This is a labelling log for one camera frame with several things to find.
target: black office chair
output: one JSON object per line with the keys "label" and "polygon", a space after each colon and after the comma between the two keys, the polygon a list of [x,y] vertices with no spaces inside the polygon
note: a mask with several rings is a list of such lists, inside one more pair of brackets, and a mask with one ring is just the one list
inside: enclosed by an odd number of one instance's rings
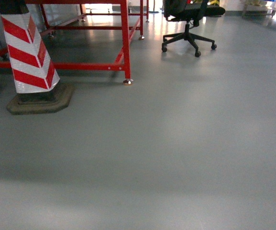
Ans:
{"label": "black office chair", "polygon": [[194,41],[195,39],[211,42],[211,49],[216,49],[217,45],[214,40],[189,32],[193,27],[199,26],[199,21],[204,16],[220,16],[225,13],[223,7],[208,5],[208,1],[209,0],[203,0],[202,3],[187,4],[187,0],[164,0],[164,17],[166,20],[169,22],[186,21],[187,24],[184,33],[167,34],[163,36],[162,52],[167,51],[167,44],[182,39],[189,41],[190,44],[193,45],[196,57],[199,57],[201,53],[199,52],[199,47]]}

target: post base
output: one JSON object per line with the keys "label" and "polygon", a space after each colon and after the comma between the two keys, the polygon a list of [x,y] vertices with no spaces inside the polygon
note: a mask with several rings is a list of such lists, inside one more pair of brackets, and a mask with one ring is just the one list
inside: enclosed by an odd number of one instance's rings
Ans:
{"label": "post base", "polygon": [[19,95],[16,95],[8,103],[7,110],[12,115],[27,115],[56,113],[64,108],[67,108],[74,92],[74,86],[67,83],[59,83],[57,86],[55,86],[55,88],[55,100],[51,102],[45,100],[35,102],[31,100],[30,103],[22,103]]}

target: red and white striped post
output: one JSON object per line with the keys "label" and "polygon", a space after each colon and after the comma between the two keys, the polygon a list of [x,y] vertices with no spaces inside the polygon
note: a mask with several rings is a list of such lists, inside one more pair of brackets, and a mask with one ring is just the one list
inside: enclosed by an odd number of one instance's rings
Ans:
{"label": "red and white striped post", "polygon": [[0,0],[0,13],[18,94],[7,109],[12,114],[38,114],[67,107],[74,89],[59,83],[24,0]]}

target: yellow and black object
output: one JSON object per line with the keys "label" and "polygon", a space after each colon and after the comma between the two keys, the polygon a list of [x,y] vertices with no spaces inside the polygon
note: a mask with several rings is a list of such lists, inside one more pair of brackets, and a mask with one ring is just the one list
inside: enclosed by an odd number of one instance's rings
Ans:
{"label": "yellow and black object", "polygon": [[[202,0],[193,0],[193,2],[196,3],[201,3]],[[215,5],[215,6],[219,6],[220,5],[220,0],[210,0],[210,5]]]}

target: white and red chevron stripe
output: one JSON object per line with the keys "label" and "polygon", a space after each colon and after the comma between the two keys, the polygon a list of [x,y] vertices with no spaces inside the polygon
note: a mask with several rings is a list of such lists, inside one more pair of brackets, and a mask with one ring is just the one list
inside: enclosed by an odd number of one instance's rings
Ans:
{"label": "white and red chevron stripe", "polygon": [[2,15],[17,93],[51,91],[59,76],[30,13]]}

